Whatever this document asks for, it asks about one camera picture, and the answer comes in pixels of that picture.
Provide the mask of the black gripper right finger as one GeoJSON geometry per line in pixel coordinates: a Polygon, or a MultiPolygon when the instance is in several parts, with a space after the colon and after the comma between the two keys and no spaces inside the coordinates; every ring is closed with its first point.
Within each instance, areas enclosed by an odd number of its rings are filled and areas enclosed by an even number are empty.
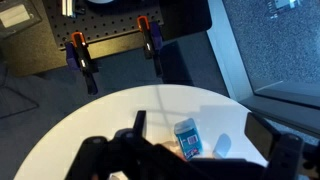
{"type": "Polygon", "coordinates": [[[265,119],[252,112],[247,114],[244,132],[259,153],[269,160],[281,133],[265,119]]]}

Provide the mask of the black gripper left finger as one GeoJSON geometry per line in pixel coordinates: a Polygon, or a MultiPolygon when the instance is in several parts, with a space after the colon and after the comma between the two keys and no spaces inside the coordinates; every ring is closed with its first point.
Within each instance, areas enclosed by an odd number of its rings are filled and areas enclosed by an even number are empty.
{"type": "Polygon", "coordinates": [[[133,131],[135,135],[145,137],[146,136],[146,111],[145,110],[139,110],[137,112],[133,131]]]}

